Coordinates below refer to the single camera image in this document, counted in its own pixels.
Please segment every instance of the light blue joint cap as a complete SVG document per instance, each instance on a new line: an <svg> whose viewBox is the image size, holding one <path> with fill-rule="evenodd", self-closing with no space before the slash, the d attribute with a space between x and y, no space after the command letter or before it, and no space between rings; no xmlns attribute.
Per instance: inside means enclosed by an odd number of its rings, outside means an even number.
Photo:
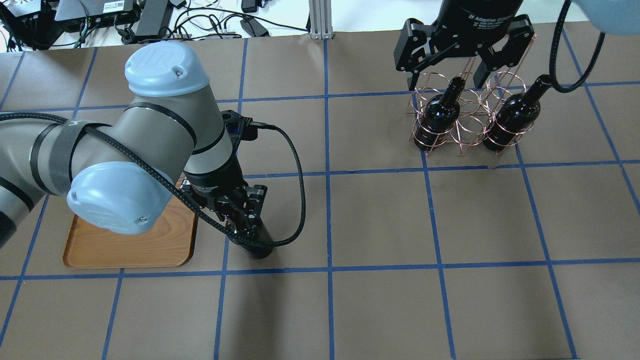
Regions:
<svg viewBox="0 0 640 360"><path fill-rule="evenodd" d="M77 216L97 227L135 235L153 227L171 196L136 164L112 161L80 171L71 182L67 204Z"/></svg>
<svg viewBox="0 0 640 360"><path fill-rule="evenodd" d="M589 21L606 34L640 34L640 1L573 0Z"/></svg>
<svg viewBox="0 0 640 360"><path fill-rule="evenodd" d="M142 47L131 55L124 69L129 88L140 96L184 95L209 84L195 51L180 42Z"/></svg>

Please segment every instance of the white floor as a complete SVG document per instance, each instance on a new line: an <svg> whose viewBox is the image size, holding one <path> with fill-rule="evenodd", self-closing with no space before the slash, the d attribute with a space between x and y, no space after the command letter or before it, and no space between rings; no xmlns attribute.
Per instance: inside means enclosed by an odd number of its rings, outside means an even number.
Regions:
<svg viewBox="0 0 640 360"><path fill-rule="evenodd" d="M191 0L192 6L204 6L210 3L207 0ZM212 8L222 8L241 12L241 0L219 0ZM432 23L440 9L441 0L392 0L392 1L371 1L371 0L333 0L332 1L332 24L334 31L381 31L400 29L404 21L409 17L415 17L426 24ZM557 20L563 0L525 0L519 13L526 13L533 23L555 22ZM183 10L174 11L171 26L176 16ZM265 8L259 9L256 15L273 22L304 28L307 24L309 5L307 0L271 0ZM218 17L225 16L222 12L211 12ZM572 6L567 16L567 21L583 21L586 17L578 6ZM295 35L300 31L279 28L263 23L271 36ZM194 36L205 35L207 32L199 30L194 26L188 26ZM229 20L228 31L235 31L248 35L239 25L239 19ZM64 33L56 44L66 44L77 40L77 33ZM95 31L85 46L107 46L120 45L120 37L113 28L98 29ZM4 50L4 44L0 44L0 51Z"/></svg>

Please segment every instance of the wine bottle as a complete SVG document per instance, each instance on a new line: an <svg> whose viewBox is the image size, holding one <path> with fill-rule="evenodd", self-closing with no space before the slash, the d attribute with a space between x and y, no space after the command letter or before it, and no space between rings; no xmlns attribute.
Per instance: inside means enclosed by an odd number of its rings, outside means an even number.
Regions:
<svg viewBox="0 0 640 360"><path fill-rule="evenodd" d="M550 87L551 77L540 75L528 91L510 96L487 131L484 146L491 151L504 150L517 133L529 127L540 115L540 98Z"/></svg>
<svg viewBox="0 0 640 360"><path fill-rule="evenodd" d="M429 100L413 134L413 142L418 149L431 151L446 140L446 132L451 130L460 115L458 97L464 90L465 83L463 78L456 76L451 79L444 93Z"/></svg>

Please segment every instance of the bottle neck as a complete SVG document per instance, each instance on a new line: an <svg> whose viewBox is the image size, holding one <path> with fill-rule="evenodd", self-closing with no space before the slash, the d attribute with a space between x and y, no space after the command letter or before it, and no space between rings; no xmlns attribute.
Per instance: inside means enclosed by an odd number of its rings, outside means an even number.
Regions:
<svg viewBox="0 0 640 360"><path fill-rule="evenodd" d="M463 78L460 78L458 76L453 78L449 83L449 87L447 88L447 90L442 94L442 97L440 98L440 104L447 107L453 106L453 104L455 104L458 100L458 97L460 96L462 90L465 89L465 84L466 81Z"/></svg>
<svg viewBox="0 0 640 360"><path fill-rule="evenodd" d="M527 105L536 104L550 87L551 78L549 75L538 76L533 85L531 85L528 91L522 96L522 102Z"/></svg>

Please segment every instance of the blue tape line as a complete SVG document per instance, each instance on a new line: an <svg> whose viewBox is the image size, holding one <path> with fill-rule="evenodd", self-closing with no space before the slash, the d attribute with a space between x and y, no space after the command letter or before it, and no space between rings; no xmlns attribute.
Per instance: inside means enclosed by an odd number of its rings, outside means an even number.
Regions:
<svg viewBox="0 0 640 360"><path fill-rule="evenodd" d="M104 346L102 347L102 360L107 359L107 353L109 352L109 343L111 342L111 332L113 331L113 322L116 318L116 310L118 309L118 301L120 300L120 289L122 288L122 275L124 274L124 268L120 269L118 273L118 283L116 284L116 291L113 295L113 305L111 305L111 315L109 316L109 325L107 326L107 334L104 337Z"/></svg>
<svg viewBox="0 0 640 360"><path fill-rule="evenodd" d="M623 160L624 164L639 164L640 160ZM538 167L575 167L575 166L594 166L594 165L617 165L618 161L577 161L575 163L530 163L530 164L503 164L495 169L505 168L538 168ZM436 171L459 171L459 170L489 170L487 165L461 165L451 167L429 167L428 172ZM398 173L398 172L421 172L422 168L383 168L383 169L365 169L365 170L334 170L330 171L330 175L351 175L351 174L380 174L380 173ZM326 172L305 172L304 176L325 176ZM270 177L297 177L297 172L285 172L281 174L252 174L245 175L245 179L265 179Z"/></svg>
<svg viewBox="0 0 640 360"><path fill-rule="evenodd" d="M386 91L386 92L357 92L353 94L328 94L327 97L367 97L367 96L388 96L388 95L411 95L411 91Z"/></svg>
<svg viewBox="0 0 640 360"><path fill-rule="evenodd" d="M282 174L253 174L245 175L245 179L267 179L272 177L297 177L297 172L284 172ZM326 172L303 172L302 176L326 176Z"/></svg>
<svg viewBox="0 0 640 360"><path fill-rule="evenodd" d="M516 145L516 153L518 155L518 162L521 165L523 165L524 161L522 160L522 153L520 152L520 147L517 145ZM560 318L562 320L562 324L564 327L564 334L566 336L566 340L569 345L569 350L571 352L572 359L576 359L578 356L575 351L575 345L573 344L573 337L571 335L571 329L569 328L569 321L567 320L566 313L564 312L564 305L563 305L562 297L560 296L560 289L558 288L558 283L556 280L556 273L554 272L554 267L551 262L551 256L549 254L549 249L547 247L547 240L545 239L545 234L543 232L542 224L540 222L540 215L538 214L536 201L534 200L533 191L531 190L531 183L529 182L527 169L524 166L522 166L521 171L522 171L522 177L524 179L525 187L527 188L527 195L529 196L529 202L531 203L531 210L533 211L533 217L536 221L536 227L538 228L538 236L540 237L540 244L542 246L542 251L545 254L545 262L549 270L551 285L553 286L554 294L556 295L556 302L557 302L558 310L560 312Z"/></svg>
<svg viewBox="0 0 640 360"><path fill-rule="evenodd" d="M640 263L640 258L552 260L553 265Z"/></svg>
<svg viewBox="0 0 640 360"><path fill-rule="evenodd" d="M582 69L580 68L580 64L578 63L578 59L575 56L575 53L573 51L573 48L571 47L571 43L569 42L569 37L567 36L566 32L563 30L562 35L564 37L564 41L566 42L567 47L569 48L569 53L571 54L571 58L573 59L573 63L575 64L575 68L578 70L578 73L580 74L580 76L583 75ZM604 120L602 119L602 115L600 114L600 110L598 109L598 106L596 105L596 102L593 98L593 95L591 95L591 90L589 89L588 86L584 86L584 89L587 92L587 96L589 97L589 102L591 103L591 106L593 107L593 111L596 114L596 118L598 119L598 122L600 123L600 127L602 128L602 131L604 132L604 136L607 138L607 142L609 143L609 147L611 148L611 151L613 152L613 156L616 158L616 162L617 164L620 166L620 170L622 171L622 177L625 180L625 183L627 184L627 188L629 190L629 194L631 194L631 198L634 201L634 204L636 205L636 211L638 212L638 214L640 214L640 200L638 200L638 196L636 195L636 191L634 190L634 187L631 185L631 180L629 179L629 176L627 175L627 171L625 170L625 167L623 166L622 161L620 160L620 155L618 154L618 150L616 150L616 146L613 144L613 140L611 139L611 136L609 134L609 131L607 130L607 126L604 123Z"/></svg>
<svg viewBox="0 0 640 360"><path fill-rule="evenodd" d="M24 262L22 263L22 270L20 271L20 276L18 276L16 285L15 285L15 290L13 291L13 296L11 297L11 304L9 304L9 309L7 310L6 316L4 317L2 331L0 331L0 347L2 346L2 342L4 341L4 335L6 334L7 327L9 326L9 321L11 320L13 308L15 307L15 302L18 299L18 293L20 293L20 287L22 286L22 282L24 280L24 274L27 272L27 266L29 265L29 260L31 259L31 253L33 252L33 247L35 246L36 239L38 238L38 233L40 232L40 225L42 224L44 212L47 209L48 203L49 203L49 196L47 195L44 198L44 202L42 203L40 216L38 216L36 227L33 230L33 235L31 236L31 241L29 242L29 249L27 250L27 255L25 256Z"/></svg>
<svg viewBox="0 0 640 360"><path fill-rule="evenodd" d="M229 259L229 238L225 237L225 252L222 257L222 272L220 276L220 295L218 297L218 315L216 317L216 337L213 345L213 359L220 358L220 336L222 333L222 307L225 303L225 288L227 285L227 263Z"/></svg>
<svg viewBox="0 0 640 360"><path fill-rule="evenodd" d="M271 268L250 270L227 270L227 275L297 274L301 272L327 272L328 267L312 268Z"/></svg>
<svg viewBox="0 0 640 360"><path fill-rule="evenodd" d="M519 266L545 266L546 261L502 261L497 263L457 263L443 264L445 269L462 269L462 268L510 268Z"/></svg>
<svg viewBox="0 0 640 360"><path fill-rule="evenodd" d="M80 89L80 96L78 97L78 101L76 103L76 108L74 110L74 117L78 114L78 109L80 108L80 103L82 102L82 96L84 95L84 91L86 90L86 85L89 83L89 77L91 76L91 70L93 69L93 63L95 63L95 57L98 55L98 48L93 48L93 56L91 57L91 62L89 63L89 69L86 72L86 76L84 77L84 83L82 84L82 88Z"/></svg>
<svg viewBox="0 0 640 360"><path fill-rule="evenodd" d="M71 280L71 279L117 279L118 273L112 274L65 274L65 275L25 275L25 280Z"/></svg>
<svg viewBox="0 0 640 360"><path fill-rule="evenodd" d="M395 172L421 172L422 168L383 168L370 170L337 170L331 171L331 175L351 175L351 174L386 174Z"/></svg>
<svg viewBox="0 0 640 360"><path fill-rule="evenodd" d="M248 47L249 41L248 39L244 40L244 47L242 52L242 68L240 70L240 90L238 92L238 113L242 113L242 103L245 101L243 99L244 94L244 73L246 71L246 50Z"/></svg>
<svg viewBox="0 0 640 360"><path fill-rule="evenodd" d="M640 258L603 258L603 259L565 259L552 260L553 265L582 265L582 264L616 264L616 263L640 263ZM388 270L425 270L455 268L506 268L518 266L543 266L546 261L503 261L494 263L443 263L438 264L406 264L406 265L351 265L332 266L332 272L358 272L358 271L388 271ZM298 273L322 273L329 271L327 266L310 268L267 268L247 270L227 270L226 275L260 275L260 274L298 274ZM124 273L123 279L140 279L147 277L206 277L220 276L221 270L211 271L185 271L185 272L150 272L150 273ZM25 275L23 280L69 280L69 279L117 279L118 273L113 274L66 274L66 275ZM0 277L0 281L15 281L19 276Z"/></svg>
<svg viewBox="0 0 640 360"><path fill-rule="evenodd" d="M390 271L390 270L426 270L440 268L438 264L407 264L407 265L356 265L356 266L335 266L334 272L354 272L354 271Z"/></svg>
<svg viewBox="0 0 640 360"><path fill-rule="evenodd" d="M307 100L307 99L322 99L325 95L300 95L300 96L279 96L279 97L252 97L250 99L244 99L246 102L259 102L259 101L281 101L281 100Z"/></svg>
<svg viewBox="0 0 640 360"><path fill-rule="evenodd" d="M74 111L76 108L51 108L51 109L32 109L32 110L15 110L6 111L12 113L50 113L56 111Z"/></svg>
<svg viewBox="0 0 640 360"><path fill-rule="evenodd" d="M0 101L0 109L4 107L4 102L6 102L6 98L9 97L9 91L11 91L11 87L13 86L13 82L15 81L15 77L18 75L18 70L20 70L20 65L22 65L22 61L24 60L25 51L20 55L20 59L18 60L18 65L15 66L15 70L13 71L13 76L11 80L9 80L9 85L6 87L6 91L4 92L4 96L2 97L2 101Z"/></svg>
<svg viewBox="0 0 640 360"><path fill-rule="evenodd" d="M447 298L447 285L445 283L442 255L440 253L440 241L438 239L438 228L436 226L436 214L433 207L433 196L431 193L431 181L429 180L429 170L427 158L424 151L420 151L422 157L422 168L424 170L424 183L427 190L427 201L429 203L429 216L431 217L431 231L433 232L433 245L435 246L436 261L438 262L438 277L440 278L440 292L442 293L442 308L444 310L444 320L447 326L447 338L449 339L449 353L451 359L456 360L456 347L453 339L453 329L451 326L451 313L449 311L449 299Z"/></svg>
<svg viewBox="0 0 640 360"><path fill-rule="evenodd" d="M621 86L621 85L640 85L640 81L617 81L617 82L608 82L608 83L585 83L586 86Z"/></svg>
<svg viewBox="0 0 640 360"><path fill-rule="evenodd" d="M331 156L329 131L329 51L327 39L323 40L324 58L324 169L326 186L326 264L329 323L329 359L335 360L335 333L333 321L333 250L331 229Z"/></svg>
<svg viewBox="0 0 640 360"><path fill-rule="evenodd" d="M83 110L108 110L108 109L126 109L129 105L106 105L106 106L81 106L79 111Z"/></svg>

